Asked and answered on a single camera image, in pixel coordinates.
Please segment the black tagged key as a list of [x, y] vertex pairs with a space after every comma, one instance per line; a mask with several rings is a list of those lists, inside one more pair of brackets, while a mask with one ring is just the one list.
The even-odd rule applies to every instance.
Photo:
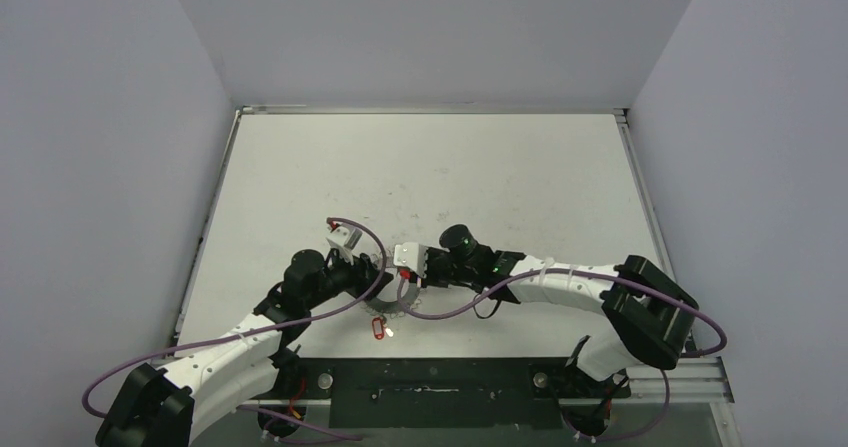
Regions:
[[[477, 304], [472, 307], [472, 312], [475, 318], [479, 320], [488, 320], [492, 318], [498, 312], [502, 305], [501, 299], [491, 299], [489, 297], [483, 299], [481, 293], [475, 294], [473, 297], [473, 301], [477, 301]], [[481, 305], [490, 305], [490, 309], [485, 312], [482, 312], [480, 311]]]

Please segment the red tagged key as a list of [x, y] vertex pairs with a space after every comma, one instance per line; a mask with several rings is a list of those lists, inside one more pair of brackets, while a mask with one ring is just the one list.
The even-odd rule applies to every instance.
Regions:
[[378, 341], [394, 336], [393, 330], [384, 317], [374, 317], [371, 321], [371, 330], [374, 339]]

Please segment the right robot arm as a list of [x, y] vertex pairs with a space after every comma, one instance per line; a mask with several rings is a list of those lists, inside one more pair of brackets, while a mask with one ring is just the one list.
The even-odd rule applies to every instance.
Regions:
[[546, 303], [604, 318], [606, 331], [581, 339], [565, 369], [568, 388], [580, 396], [632, 366], [675, 369], [698, 309], [645, 257], [630, 255], [617, 265], [566, 264], [495, 250], [464, 224], [446, 229], [436, 247], [396, 248], [394, 260], [424, 287], [462, 286], [508, 303]]

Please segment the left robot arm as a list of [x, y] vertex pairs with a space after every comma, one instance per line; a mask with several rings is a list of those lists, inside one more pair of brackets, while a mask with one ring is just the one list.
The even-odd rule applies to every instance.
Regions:
[[313, 322], [313, 309], [342, 293], [371, 299], [392, 279], [365, 254], [297, 252], [282, 280], [222, 337], [162, 367], [135, 367], [105, 414], [96, 445], [188, 446], [255, 396], [290, 395], [299, 372], [288, 347]]

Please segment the metal key organizer disc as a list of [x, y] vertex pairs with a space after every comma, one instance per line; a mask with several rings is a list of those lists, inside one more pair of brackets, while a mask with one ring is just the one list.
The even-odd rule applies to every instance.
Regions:
[[362, 308], [370, 314], [396, 318], [420, 306], [424, 289], [415, 280], [409, 280], [402, 274], [391, 253], [386, 258], [386, 271], [381, 282], [382, 287], [375, 296], [362, 303]]

